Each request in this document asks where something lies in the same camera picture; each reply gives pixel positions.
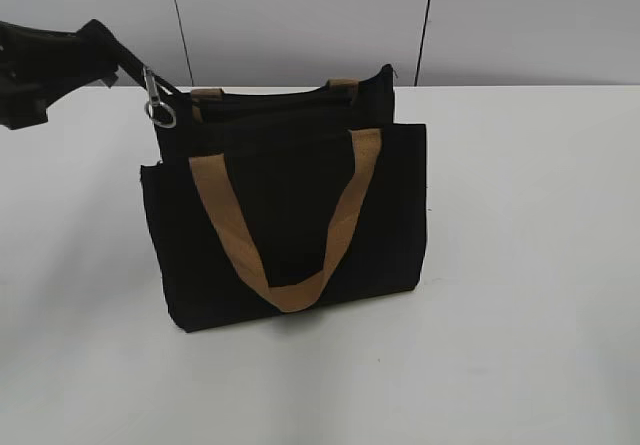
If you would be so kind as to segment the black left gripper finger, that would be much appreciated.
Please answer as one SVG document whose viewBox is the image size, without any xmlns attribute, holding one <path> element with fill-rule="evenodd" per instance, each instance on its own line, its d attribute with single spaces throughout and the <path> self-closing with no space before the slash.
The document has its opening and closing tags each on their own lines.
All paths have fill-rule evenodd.
<svg viewBox="0 0 640 445">
<path fill-rule="evenodd" d="M 38 56 L 84 56 L 93 52 L 93 45 L 75 32 L 31 29 L 30 33 L 34 35 L 31 51 Z"/>
</svg>

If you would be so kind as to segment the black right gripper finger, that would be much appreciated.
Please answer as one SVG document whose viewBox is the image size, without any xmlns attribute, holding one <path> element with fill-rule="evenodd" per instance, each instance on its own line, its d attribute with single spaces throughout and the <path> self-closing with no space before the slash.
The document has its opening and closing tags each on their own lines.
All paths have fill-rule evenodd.
<svg viewBox="0 0 640 445">
<path fill-rule="evenodd" d="M 117 80 L 117 64 L 98 64 L 92 67 L 72 67 L 39 64 L 37 66 L 40 89 L 37 94 L 37 112 L 46 115 L 47 109 L 65 95 L 95 81 L 111 87 Z"/>
</svg>

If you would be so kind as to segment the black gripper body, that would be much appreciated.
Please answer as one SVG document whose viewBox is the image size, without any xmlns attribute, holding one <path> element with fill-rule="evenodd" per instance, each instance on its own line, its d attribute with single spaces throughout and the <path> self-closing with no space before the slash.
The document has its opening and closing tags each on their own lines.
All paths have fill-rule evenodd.
<svg viewBox="0 0 640 445">
<path fill-rule="evenodd" d="M 48 121 L 44 72 L 48 52 L 24 27 L 1 22 L 1 124 L 10 130 Z"/>
</svg>

